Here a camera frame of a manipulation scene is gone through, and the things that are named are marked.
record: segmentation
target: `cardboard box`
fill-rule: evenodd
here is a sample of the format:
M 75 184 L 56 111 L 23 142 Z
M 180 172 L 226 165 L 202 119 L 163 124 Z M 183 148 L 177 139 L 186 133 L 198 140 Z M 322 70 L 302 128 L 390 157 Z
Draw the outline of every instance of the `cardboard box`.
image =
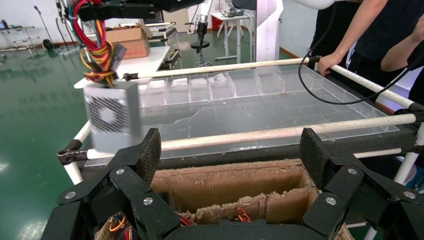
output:
M 127 49 L 123 59 L 144 58 L 150 54 L 148 32 L 144 27 L 106 31 L 106 40 Z
M 253 221 L 300 224 L 319 195 L 298 159 L 160 170 L 151 187 L 168 193 L 171 208 L 200 225 L 235 218 L 237 206 Z M 353 238 L 343 226 L 336 239 Z

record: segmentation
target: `white pvc frame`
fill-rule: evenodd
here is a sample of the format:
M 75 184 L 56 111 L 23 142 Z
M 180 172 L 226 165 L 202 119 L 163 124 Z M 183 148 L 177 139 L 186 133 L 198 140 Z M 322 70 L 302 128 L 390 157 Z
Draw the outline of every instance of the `white pvc frame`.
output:
M 230 70 L 240 70 L 248 68 L 258 68 L 258 67 L 270 67 L 270 66 L 280 66 L 280 65 L 295 65 L 302 62 L 301 58 L 287 59 L 287 60 L 277 60 L 277 61 L 265 61 L 265 62 L 251 62 L 251 63 L 242 63 L 242 64 L 233 64 L 233 65 L 223 65 L 223 66 L 210 66 L 210 67 L 200 67 L 200 68 L 189 68 L 189 69 L 178 69 L 162 72 L 149 73 L 148 75 L 138 74 L 139 78 L 154 78 L 154 77 L 168 77 L 175 75 L 190 75 L 190 74 L 199 74 L 199 73 L 208 73 L 208 72 L 221 72 L 221 71 L 230 71 Z M 345 77 L 351 79 L 352 81 L 361 84 L 362 86 L 378 92 L 383 89 L 382 86 L 375 84 L 353 72 L 350 72 L 340 66 L 331 67 L 336 72 L 344 75 Z M 385 91 L 382 93 L 383 96 L 391 99 L 392 101 L 398 103 L 402 107 L 408 109 L 411 104 L 414 102 L 400 96 L 392 91 Z M 316 133 L 330 133 L 338 131 L 347 131 L 347 130 L 357 130 L 365 129 L 372 127 L 382 127 L 390 125 L 403 125 L 403 124 L 412 124 L 417 121 L 414 114 L 404 114 L 404 115 L 394 115 L 394 116 L 385 116 L 369 119 L 360 119 L 360 120 L 351 120 L 351 121 L 341 121 L 333 123 L 323 123 L 315 125 L 306 125 L 298 127 L 287 127 L 279 129 L 270 129 L 263 131 L 253 131 L 253 132 L 243 132 L 243 133 L 233 133 L 233 134 L 224 134 L 216 136 L 205 136 L 197 138 L 188 138 L 172 141 L 163 141 L 162 142 L 162 151 L 171 151 L 179 149 L 190 149 L 198 147 L 206 147 L 213 145 L 222 145 L 230 143 L 243 143 L 251 142 L 258 140 L 269 140 L 269 139 L 278 139 L 278 138 L 287 138 L 293 136 L 300 136 L 304 128 L 312 128 Z M 81 131 L 75 136 L 74 139 L 81 141 L 82 143 L 87 139 L 90 134 L 90 122 L 88 121 Z M 421 127 L 418 130 L 416 144 L 419 146 L 424 145 L 424 125 L 421 124 Z M 401 149 L 384 149 L 380 151 L 373 152 L 362 152 L 355 153 L 357 158 L 365 157 L 375 157 L 391 154 L 401 153 Z M 94 149 L 90 149 L 87 153 L 88 159 L 98 159 L 98 158 L 112 158 L 114 154 L 97 152 Z M 411 171 L 412 166 L 417 160 L 418 154 L 409 152 L 406 154 L 404 161 L 395 177 L 395 181 L 403 184 Z M 81 172 L 76 167 L 76 163 L 71 163 L 65 166 L 66 172 L 69 177 L 72 179 L 74 184 L 82 182 L 83 178 Z
M 174 26 L 176 23 L 175 22 L 162 22 L 162 23 L 151 23 L 151 24 L 146 24 L 147 27 L 158 27 L 158 26 L 165 26 L 165 29 L 169 29 L 172 26 Z M 153 29 L 151 30 L 153 33 L 157 33 L 159 32 L 158 29 Z M 163 31 L 163 39 L 166 40 L 165 41 L 165 46 L 169 46 L 169 38 L 172 37 L 173 35 L 175 35 L 176 37 L 176 44 L 178 46 L 178 48 L 180 47 L 180 40 L 178 39 L 178 32 L 174 32 L 171 35 L 167 35 L 167 31 Z M 155 43 L 155 42 L 161 42 L 162 39 L 149 39 L 148 42 L 149 43 Z
M 18 51 L 18 50 L 28 50 L 29 53 L 31 54 L 31 56 L 33 55 L 33 52 L 31 51 L 31 48 L 35 49 L 35 45 L 33 40 L 35 39 L 39 39 L 40 37 L 30 37 L 30 35 L 28 34 L 28 29 L 34 29 L 34 26 L 24 26 L 24 27 L 19 27 L 19 28 L 10 28 L 10 29 L 2 29 L 0 30 L 0 33 L 3 35 L 4 41 L 7 44 L 6 48 L 1 48 L 0 52 L 14 52 L 14 51 Z M 22 34 L 22 31 L 25 31 L 25 34 L 27 37 L 25 37 Z M 17 38 L 13 38 L 15 40 L 10 40 L 9 37 L 12 35 L 12 33 L 19 33 L 20 36 L 20 40 L 17 40 Z M 24 46 L 18 47 L 18 45 L 16 43 L 24 43 Z

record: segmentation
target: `cardboard box on table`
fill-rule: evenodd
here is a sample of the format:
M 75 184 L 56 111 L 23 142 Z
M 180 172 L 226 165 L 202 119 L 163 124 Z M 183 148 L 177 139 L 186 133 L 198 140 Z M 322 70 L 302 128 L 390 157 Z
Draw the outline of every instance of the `cardboard box on table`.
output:
M 152 32 L 145 25 L 141 27 L 106 31 L 106 41 L 121 44 L 126 48 L 123 59 L 144 58 L 150 54 L 148 36 Z

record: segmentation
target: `person's arm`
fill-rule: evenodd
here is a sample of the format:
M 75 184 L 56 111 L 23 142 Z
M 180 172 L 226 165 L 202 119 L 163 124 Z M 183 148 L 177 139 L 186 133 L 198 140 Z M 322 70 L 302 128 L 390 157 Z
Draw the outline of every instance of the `person's arm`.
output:
M 408 59 L 423 40 L 424 15 L 419 18 L 413 33 L 387 52 L 381 61 L 381 69 L 392 72 L 408 66 Z
M 353 17 L 346 34 L 336 50 L 319 60 L 318 69 L 321 75 L 330 73 L 328 68 L 339 64 L 354 43 L 365 33 L 368 27 L 385 7 L 388 0 L 363 0 L 355 17 Z

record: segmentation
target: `black cable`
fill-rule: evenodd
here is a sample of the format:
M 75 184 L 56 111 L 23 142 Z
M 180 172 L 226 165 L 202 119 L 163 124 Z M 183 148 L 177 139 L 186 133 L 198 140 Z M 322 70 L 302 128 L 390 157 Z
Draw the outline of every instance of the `black cable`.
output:
M 56 17 L 56 27 L 57 27 L 57 30 L 59 30 L 60 36 L 62 37 L 62 40 L 65 43 L 65 46 L 66 46 L 67 50 L 69 51 L 68 44 L 65 41 L 64 35 L 62 34 L 62 31 L 61 31 L 61 28 L 59 27 L 58 20 L 59 19 Z
M 336 15 L 336 4 L 333 4 L 332 7 L 332 14 L 331 14 L 331 19 L 330 19 L 330 23 L 328 25 L 327 30 L 324 32 L 324 34 L 321 36 L 321 38 L 315 43 L 315 45 L 313 47 L 310 48 L 310 50 L 307 52 L 307 54 L 305 55 L 305 57 L 302 59 L 300 65 L 299 65 L 299 69 L 298 69 L 298 75 L 299 75 L 299 79 L 300 79 L 300 83 L 302 83 L 303 87 L 306 89 L 306 91 L 312 95 L 312 97 L 318 99 L 321 102 L 327 103 L 327 104 L 332 104 L 332 105 L 351 105 L 351 104 L 357 104 L 357 103 L 361 103 L 367 100 L 370 100 L 374 97 L 377 97 L 378 95 L 382 94 L 383 92 L 385 92 L 386 90 L 388 90 L 389 88 L 393 87 L 393 85 L 395 85 L 396 83 L 398 83 L 409 71 L 411 71 L 412 69 L 415 69 L 416 65 L 418 65 L 418 63 L 421 61 L 421 59 L 424 57 L 424 52 L 420 55 L 420 57 L 418 57 L 411 65 L 408 66 L 408 68 L 401 74 L 399 75 L 396 80 L 394 80 L 393 82 L 391 82 L 389 85 L 387 85 L 385 88 L 383 88 L 382 90 L 380 90 L 379 92 L 376 92 L 368 97 L 365 97 L 363 99 L 359 99 L 357 101 L 351 101 L 351 102 L 332 102 L 332 101 L 327 101 L 324 100 L 322 98 L 319 98 L 318 96 L 316 96 L 305 84 L 304 80 L 302 79 L 302 74 L 301 74 L 301 70 L 302 70 L 302 66 L 306 60 L 306 58 L 309 56 L 309 54 L 312 53 L 313 50 L 315 50 L 315 48 L 323 41 L 323 39 L 326 37 L 326 35 L 329 33 L 331 27 L 333 26 L 334 23 L 334 18 Z
M 67 21 L 67 20 L 64 18 L 64 23 L 63 23 L 63 24 L 65 24 L 65 29 L 66 29 L 66 31 L 67 31 L 67 34 L 69 35 L 69 38 L 70 38 L 70 40 L 71 40 L 72 44 L 73 44 L 73 45 L 75 45 L 75 43 L 74 43 L 74 39 L 72 38 L 72 34 L 69 32 L 68 25 L 67 25 L 66 21 Z
M 220 13 L 222 16 L 227 17 L 227 18 L 231 18 L 230 16 L 225 15 L 225 14 L 221 11 L 221 0 L 219 0 L 219 2 L 218 2 L 218 10 L 219 10 L 219 13 Z

